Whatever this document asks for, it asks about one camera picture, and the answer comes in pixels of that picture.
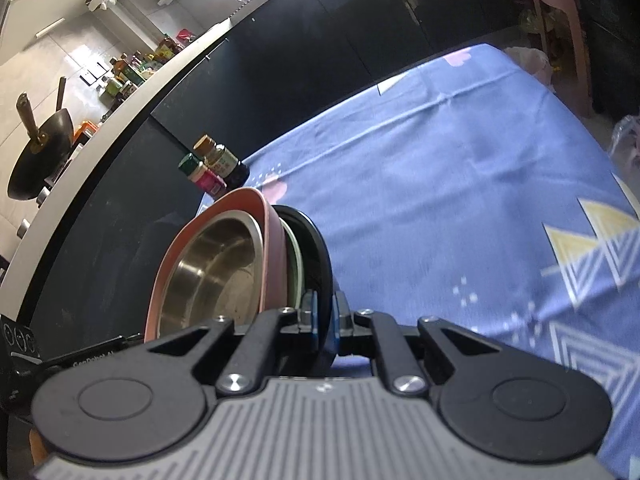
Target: tiled wall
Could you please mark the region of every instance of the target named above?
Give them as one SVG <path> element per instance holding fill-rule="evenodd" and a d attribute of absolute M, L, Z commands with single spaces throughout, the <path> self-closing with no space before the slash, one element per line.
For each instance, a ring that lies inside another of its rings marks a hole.
<path fill-rule="evenodd" d="M 175 38 L 183 28 L 196 36 L 206 29 L 186 10 L 178 0 L 159 6 L 158 0 L 130 0 L 160 31 Z"/>
<path fill-rule="evenodd" d="M 0 66 L 0 254 L 11 260 L 19 238 L 15 232 L 23 218 L 31 221 L 35 200 L 20 202 L 7 196 L 6 187 L 20 152 L 28 142 L 15 102 L 27 92 L 36 123 L 42 124 L 56 108 L 60 76 L 66 76 L 64 106 L 75 127 L 83 120 L 98 123 L 110 101 L 98 94 L 97 83 L 80 79 L 82 67 L 95 56 L 106 61 L 119 57 L 123 46 L 92 14 L 69 20 Z"/>

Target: black cabinet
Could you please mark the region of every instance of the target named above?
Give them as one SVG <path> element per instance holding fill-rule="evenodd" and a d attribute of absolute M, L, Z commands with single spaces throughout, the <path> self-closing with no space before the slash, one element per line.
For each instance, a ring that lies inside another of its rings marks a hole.
<path fill-rule="evenodd" d="M 435 54 L 407 0 L 318 0 L 374 80 Z"/>
<path fill-rule="evenodd" d="M 31 319 L 44 357 L 141 332 L 156 272 L 202 192 L 184 150 L 148 120 L 101 177 L 52 264 Z"/>
<path fill-rule="evenodd" d="M 234 40 L 196 65 L 152 112 L 185 146 L 204 132 L 245 158 L 274 138 L 258 82 Z"/>
<path fill-rule="evenodd" d="M 405 0 L 268 0 L 152 115 L 185 146 L 207 132 L 245 158 L 432 53 Z"/>

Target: condiment bottle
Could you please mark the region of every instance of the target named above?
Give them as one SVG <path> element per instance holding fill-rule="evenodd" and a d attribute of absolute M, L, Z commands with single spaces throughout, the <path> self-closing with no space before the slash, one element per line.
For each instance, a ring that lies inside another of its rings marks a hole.
<path fill-rule="evenodd" d="M 244 186 L 249 178 L 249 167 L 238 160 L 224 144 L 216 145 L 216 141 L 208 135 L 200 137 L 193 151 L 213 173 L 222 177 L 229 190 Z"/>
<path fill-rule="evenodd" d="M 154 59 L 159 60 L 162 64 L 169 61 L 175 54 L 172 50 L 163 43 L 160 43 L 154 51 Z"/>
<path fill-rule="evenodd" d="M 145 69 L 145 61 L 144 57 L 142 57 L 142 53 L 137 50 L 131 56 L 131 64 L 135 67 L 136 70 L 142 72 Z"/>
<path fill-rule="evenodd" d="M 118 91 L 118 93 L 122 95 L 122 97 L 127 99 L 137 89 L 138 89 L 138 85 L 134 85 L 131 81 L 127 81 L 126 83 L 124 83 L 122 88 Z"/>
<path fill-rule="evenodd" d="M 107 94 L 109 94 L 111 97 L 116 97 L 116 94 L 122 88 L 122 83 L 116 78 L 109 77 L 108 75 L 102 76 L 102 80 L 106 83 L 104 89 L 106 90 Z"/>
<path fill-rule="evenodd" d="M 198 160 L 193 153 L 189 153 L 180 161 L 178 169 L 213 199 L 219 199 L 226 193 L 225 182 L 207 168 L 202 161 Z"/>
<path fill-rule="evenodd" d="M 174 38 L 172 38 L 168 34 L 164 35 L 164 38 L 162 38 L 158 45 L 167 46 L 174 54 L 180 54 L 180 51 L 182 50 L 182 45 L 175 41 Z"/>
<path fill-rule="evenodd" d="M 159 70 L 162 68 L 162 62 L 160 59 L 156 59 L 156 56 L 153 54 L 145 54 L 144 57 L 145 65 L 153 68 L 154 70 Z"/>
<path fill-rule="evenodd" d="M 122 74 L 129 81 L 131 81 L 135 85 L 142 85 L 145 80 L 142 76 L 129 64 L 126 59 L 115 59 L 112 57 L 109 62 L 113 65 L 113 73 L 114 75 Z"/>

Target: bottle cap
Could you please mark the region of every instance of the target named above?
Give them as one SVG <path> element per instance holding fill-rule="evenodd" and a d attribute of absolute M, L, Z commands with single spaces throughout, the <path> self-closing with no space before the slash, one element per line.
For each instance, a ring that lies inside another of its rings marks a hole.
<path fill-rule="evenodd" d="M 178 164 L 178 169 L 186 176 L 190 176 L 191 173 L 196 171 L 202 163 L 198 160 L 193 153 L 188 153 Z"/>
<path fill-rule="evenodd" d="M 199 157 L 204 158 L 215 147 L 216 141 L 208 135 L 203 135 L 202 137 L 200 137 L 198 142 L 193 145 L 193 151 L 196 152 L 196 155 L 198 155 Z"/>

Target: stack of bowls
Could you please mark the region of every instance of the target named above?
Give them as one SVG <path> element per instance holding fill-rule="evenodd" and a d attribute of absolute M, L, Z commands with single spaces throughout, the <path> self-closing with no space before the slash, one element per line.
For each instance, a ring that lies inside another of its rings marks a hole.
<path fill-rule="evenodd" d="M 287 222 L 256 189 L 217 200 L 178 233 L 156 275 L 145 341 L 218 316 L 300 307 L 303 256 Z"/>

